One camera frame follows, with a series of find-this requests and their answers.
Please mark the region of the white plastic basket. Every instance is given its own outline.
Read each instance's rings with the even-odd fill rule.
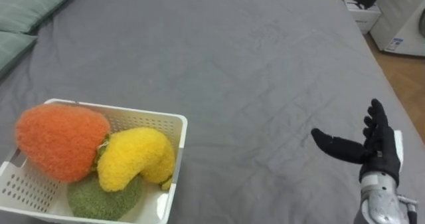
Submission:
[[[31,162],[15,165],[22,153],[16,149],[0,167],[0,210],[28,215],[51,223],[166,223],[173,203],[179,175],[187,119],[182,115],[165,114],[69,100],[52,99],[46,103],[82,106],[103,114],[113,132],[134,127],[152,127],[170,139],[177,154],[173,183],[169,191],[158,185],[143,183],[139,203],[119,221],[104,221],[73,217],[66,199],[66,183],[55,181],[41,173]]]

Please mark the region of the black glove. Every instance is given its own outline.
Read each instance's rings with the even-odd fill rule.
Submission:
[[[372,106],[367,110],[370,116],[364,119],[366,128],[363,130],[363,135],[366,140],[363,145],[327,135],[318,128],[314,128],[311,135],[317,146],[331,157],[362,164],[360,181],[363,174],[367,172],[381,171],[392,176],[398,185],[401,163],[397,156],[394,130],[388,125],[382,104],[376,99],[373,99],[371,103]]]

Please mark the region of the bed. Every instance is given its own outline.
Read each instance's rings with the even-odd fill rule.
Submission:
[[[425,203],[424,144],[340,0],[73,0],[0,84],[1,159],[50,98],[185,115],[169,223],[203,224],[351,223],[360,167],[309,132],[362,142],[378,98],[404,134],[398,190]]]

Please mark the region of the pillow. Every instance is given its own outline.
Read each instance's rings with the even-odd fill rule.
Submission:
[[[0,0],[0,30],[28,33],[65,0]]]
[[[0,31],[0,79],[35,43],[35,37]]]

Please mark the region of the white appliance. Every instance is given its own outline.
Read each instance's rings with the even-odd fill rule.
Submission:
[[[425,56],[425,0],[377,0],[377,3],[382,15],[371,35],[379,49]]]

